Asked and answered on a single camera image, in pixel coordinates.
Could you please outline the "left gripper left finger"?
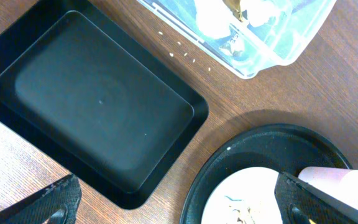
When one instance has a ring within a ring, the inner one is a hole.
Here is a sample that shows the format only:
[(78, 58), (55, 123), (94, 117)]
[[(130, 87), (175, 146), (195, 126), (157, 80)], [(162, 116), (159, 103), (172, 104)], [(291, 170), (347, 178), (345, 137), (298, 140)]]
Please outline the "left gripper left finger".
[(81, 196), (79, 180), (70, 174), (0, 211), (0, 223), (74, 224)]

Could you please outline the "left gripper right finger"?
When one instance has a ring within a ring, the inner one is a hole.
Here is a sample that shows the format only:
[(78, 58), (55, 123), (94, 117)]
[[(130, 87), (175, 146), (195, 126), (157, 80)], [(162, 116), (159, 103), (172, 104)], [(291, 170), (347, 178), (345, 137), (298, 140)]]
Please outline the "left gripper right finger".
[(279, 173), (274, 195), (284, 223), (358, 224), (358, 210), (287, 172)]

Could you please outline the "white napkin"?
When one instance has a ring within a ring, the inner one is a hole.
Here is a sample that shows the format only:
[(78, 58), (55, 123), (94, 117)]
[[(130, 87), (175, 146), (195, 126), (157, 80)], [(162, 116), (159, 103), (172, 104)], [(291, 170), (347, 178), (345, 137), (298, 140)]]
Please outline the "white napkin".
[(273, 1), (263, 0), (196, 0), (195, 7), (198, 29), (212, 39), (229, 36), (234, 19), (246, 26), (259, 27), (280, 14)]

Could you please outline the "gold snack wrapper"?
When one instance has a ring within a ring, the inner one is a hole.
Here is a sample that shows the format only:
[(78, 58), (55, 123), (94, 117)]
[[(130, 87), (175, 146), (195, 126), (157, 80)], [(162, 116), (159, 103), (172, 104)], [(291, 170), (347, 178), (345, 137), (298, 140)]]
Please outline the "gold snack wrapper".
[[(233, 16), (239, 21), (244, 22), (243, 10), (241, 9), (241, 0), (223, 0), (223, 3), (229, 8)], [(239, 57), (244, 51), (240, 46), (239, 35), (234, 33), (231, 38), (219, 47), (219, 50), (227, 56)]]

